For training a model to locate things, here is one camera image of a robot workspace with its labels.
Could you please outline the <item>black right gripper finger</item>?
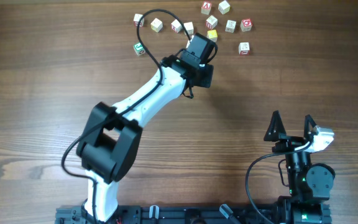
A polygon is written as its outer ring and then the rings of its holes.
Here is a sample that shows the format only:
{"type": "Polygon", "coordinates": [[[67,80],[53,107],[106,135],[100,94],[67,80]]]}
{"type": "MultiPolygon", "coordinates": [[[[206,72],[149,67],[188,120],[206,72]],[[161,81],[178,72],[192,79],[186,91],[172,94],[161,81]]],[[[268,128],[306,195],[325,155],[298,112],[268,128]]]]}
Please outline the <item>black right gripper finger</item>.
{"type": "Polygon", "coordinates": [[[304,135],[303,137],[306,140],[310,140],[310,135],[311,135],[311,131],[312,129],[316,126],[316,123],[314,121],[314,119],[311,117],[310,114],[305,116],[305,125],[304,125],[304,135]]]}
{"type": "Polygon", "coordinates": [[[264,141],[277,142],[287,138],[287,134],[282,123],[278,110],[272,113],[270,124],[264,136],[264,141]]]}

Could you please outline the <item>white K block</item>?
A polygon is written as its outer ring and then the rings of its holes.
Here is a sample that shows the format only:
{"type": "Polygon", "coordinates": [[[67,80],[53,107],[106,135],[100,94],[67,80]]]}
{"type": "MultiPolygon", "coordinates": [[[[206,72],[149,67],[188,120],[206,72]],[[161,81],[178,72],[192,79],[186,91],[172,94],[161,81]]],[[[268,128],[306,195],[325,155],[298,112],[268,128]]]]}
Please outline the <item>white K block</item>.
{"type": "Polygon", "coordinates": [[[225,31],[229,33],[234,33],[236,29],[236,21],[227,20],[225,31]]]}

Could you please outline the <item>white O block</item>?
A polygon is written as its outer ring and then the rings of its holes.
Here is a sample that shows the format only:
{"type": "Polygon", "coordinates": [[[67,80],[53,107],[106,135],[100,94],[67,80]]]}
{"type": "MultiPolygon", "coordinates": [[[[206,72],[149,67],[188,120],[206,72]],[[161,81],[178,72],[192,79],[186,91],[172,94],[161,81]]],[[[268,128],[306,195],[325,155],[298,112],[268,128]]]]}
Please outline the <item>white O block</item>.
{"type": "Polygon", "coordinates": [[[193,40],[194,35],[191,36],[191,39],[188,40],[187,44],[186,44],[186,49],[189,47],[189,45],[191,44],[191,41],[193,40]]]}

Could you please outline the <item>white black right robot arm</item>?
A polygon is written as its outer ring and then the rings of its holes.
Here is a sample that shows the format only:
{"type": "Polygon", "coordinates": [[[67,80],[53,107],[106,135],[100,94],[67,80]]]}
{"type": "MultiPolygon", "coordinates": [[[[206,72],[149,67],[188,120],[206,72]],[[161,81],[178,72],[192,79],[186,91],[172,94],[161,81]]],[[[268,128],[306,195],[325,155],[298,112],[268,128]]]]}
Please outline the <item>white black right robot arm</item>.
{"type": "Polygon", "coordinates": [[[273,223],[331,223],[328,204],[334,185],[335,171],[323,163],[312,163],[312,153],[321,152],[334,140],[334,132],[318,126],[310,115],[305,117],[304,135],[289,136],[280,113],[274,111],[264,141],[275,143],[272,152],[285,153],[290,190],[274,203],[270,220],[273,223]]]}

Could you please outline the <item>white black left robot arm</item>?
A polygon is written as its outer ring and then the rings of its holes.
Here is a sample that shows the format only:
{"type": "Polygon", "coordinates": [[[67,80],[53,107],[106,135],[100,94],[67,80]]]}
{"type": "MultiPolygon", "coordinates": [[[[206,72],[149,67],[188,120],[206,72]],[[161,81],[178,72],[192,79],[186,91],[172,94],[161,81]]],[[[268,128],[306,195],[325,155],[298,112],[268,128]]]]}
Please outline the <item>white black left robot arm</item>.
{"type": "Polygon", "coordinates": [[[156,74],[131,96],[91,110],[76,149],[89,178],[83,208],[90,223],[107,223],[115,214],[119,182],[136,159],[146,124],[185,91],[210,87],[217,51],[214,41],[195,34],[187,48],[163,58],[156,74]]]}

